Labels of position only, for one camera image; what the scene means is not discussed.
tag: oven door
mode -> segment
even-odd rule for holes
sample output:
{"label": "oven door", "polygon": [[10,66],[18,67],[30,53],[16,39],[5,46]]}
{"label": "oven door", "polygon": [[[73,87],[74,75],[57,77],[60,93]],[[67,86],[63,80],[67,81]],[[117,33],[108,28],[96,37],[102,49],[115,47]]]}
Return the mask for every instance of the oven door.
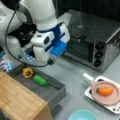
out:
{"label": "oven door", "polygon": [[92,66],[94,53],[94,39],[87,37],[85,39],[71,38],[66,49],[66,55],[87,66]]}

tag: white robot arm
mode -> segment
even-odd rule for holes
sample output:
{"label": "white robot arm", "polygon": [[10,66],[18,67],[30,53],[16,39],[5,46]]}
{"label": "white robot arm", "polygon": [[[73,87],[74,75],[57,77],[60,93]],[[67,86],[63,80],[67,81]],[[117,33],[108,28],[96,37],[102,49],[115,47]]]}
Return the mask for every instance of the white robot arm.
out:
{"label": "white robot arm", "polygon": [[[0,7],[0,16],[3,16],[2,21],[0,21],[0,32],[2,31],[2,35],[5,36],[7,26],[14,11],[4,6],[1,1]],[[52,64],[65,51],[70,35],[66,25],[58,23],[52,0],[20,0],[17,16],[15,15],[13,18],[8,33],[18,29],[22,23],[33,23],[37,27],[31,43],[34,46],[35,57],[40,63],[46,64],[49,62],[49,64]],[[15,37],[7,37],[7,39],[11,53],[15,57],[18,57],[19,54],[23,56],[18,40]],[[3,48],[8,54],[5,48],[4,37],[0,40],[0,45],[4,46]]]}
{"label": "white robot arm", "polygon": [[58,23],[52,0],[21,0],[18,11],[22,22],[32,21],[37,27],[31,40],[37,60],[54,61],[65,51],[70,35],[66,25]]}

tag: oven control knob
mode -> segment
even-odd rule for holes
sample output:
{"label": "oven control knob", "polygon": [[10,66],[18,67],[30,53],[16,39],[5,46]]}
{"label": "oven control knob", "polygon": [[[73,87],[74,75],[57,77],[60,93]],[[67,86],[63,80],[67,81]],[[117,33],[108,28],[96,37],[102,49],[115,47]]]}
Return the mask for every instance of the oven control knob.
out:
{"label": "oven control knob", "polygon": [[95,67],[100,67],[101,64],[102,64],[102,61],[101,61],[101,60],[95,60],[95,62],[94,62],[94,66],[95,66]]}
{"label": "oven control knob", "polygon": [[103,52],[97,52],[97,53],[95,54],[95,58],[96,58],[96,59],[100,59],[100,58],[102,58],[102,56],[103,56]]}
{"label": "oven control knob", "polygon": [[98,42],[97,45],[95,46],[97,50],[102,50],[104,49],[104,43],[103,42]]}

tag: yellow object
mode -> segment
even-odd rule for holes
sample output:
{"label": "yellow object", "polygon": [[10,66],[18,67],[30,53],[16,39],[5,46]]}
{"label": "yellow object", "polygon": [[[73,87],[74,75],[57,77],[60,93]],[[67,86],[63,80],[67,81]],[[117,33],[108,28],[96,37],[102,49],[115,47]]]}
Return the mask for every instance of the yellow object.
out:
{"label": "yellow object", "polygon": [[33,77],[34,71],[32,68],[24,68],[23,69],[23,76],[24,78],[31,78]]}

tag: bowl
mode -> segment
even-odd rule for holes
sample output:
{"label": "bowl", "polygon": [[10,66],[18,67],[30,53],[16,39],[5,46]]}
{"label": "bowl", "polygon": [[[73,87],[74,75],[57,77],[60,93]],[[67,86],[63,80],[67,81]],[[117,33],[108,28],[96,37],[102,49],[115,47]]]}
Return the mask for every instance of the bowl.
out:
{"label": "bowl", "polygon": [[97,117],[87,111],[87,110],[79,110],[71,114],[69,120],[98,120]]}

